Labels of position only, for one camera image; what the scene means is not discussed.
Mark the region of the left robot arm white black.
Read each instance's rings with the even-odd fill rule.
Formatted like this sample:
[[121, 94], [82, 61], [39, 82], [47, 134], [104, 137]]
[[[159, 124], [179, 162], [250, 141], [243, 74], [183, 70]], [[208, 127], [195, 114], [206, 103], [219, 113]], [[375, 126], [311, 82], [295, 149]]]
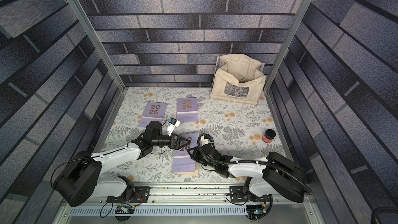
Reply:
[[136, 139], [126, 145], [105, 152], [79, 152], [72, 160], [62, 164], [63, 171], [53, 180], [52, 187], [71, 207], [89, 199], [106, 197], [108, 203], [129, 203], [139, 195], [134, 184], [125, 176], [103, 177], [103, 174], [129, 161], [136, 161], [152, 153], [154, 147], [180, 150], [191, 141], [173, 131], [179, 121], [172, 119], [167, 134], [163, 125], [151, 121]]

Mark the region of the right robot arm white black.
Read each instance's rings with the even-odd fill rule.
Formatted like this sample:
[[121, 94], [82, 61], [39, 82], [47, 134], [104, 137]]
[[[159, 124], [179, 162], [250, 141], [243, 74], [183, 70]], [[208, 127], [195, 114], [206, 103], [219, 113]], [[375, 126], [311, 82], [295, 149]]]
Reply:
[[304, 195], [312, 194], [306, 185], [306, 173], [298, 164], [277, 152], [270, 152], [260, 159], [240, 159], [220, 154], [212, 144], [188, 149], [190, 158], [209, 166], [224, 178], [246, 177], [238, 194], [251, 202], [265, 202], [271, 199], [272, 187], [284, 198], [302, 203]]

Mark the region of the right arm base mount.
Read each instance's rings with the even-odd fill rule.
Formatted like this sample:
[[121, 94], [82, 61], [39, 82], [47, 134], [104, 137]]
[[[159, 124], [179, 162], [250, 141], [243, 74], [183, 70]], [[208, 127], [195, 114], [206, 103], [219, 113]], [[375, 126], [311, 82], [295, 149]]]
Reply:
[[261, 197], [257, 197], [248, 191], [248, 187], [230, 186], [227, 200], [234, 204], [241, 204], [245, 202], [268, 203], [271, 202], [271, 195], [263, 195]]

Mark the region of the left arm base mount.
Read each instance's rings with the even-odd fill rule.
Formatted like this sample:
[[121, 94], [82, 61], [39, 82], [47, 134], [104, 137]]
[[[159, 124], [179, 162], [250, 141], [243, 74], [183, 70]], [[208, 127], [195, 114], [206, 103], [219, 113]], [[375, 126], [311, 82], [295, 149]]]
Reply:
[[150, 187], [128, 187], [120, 197], [108, 196], [106, 203], [147, 203], [150, 190]]

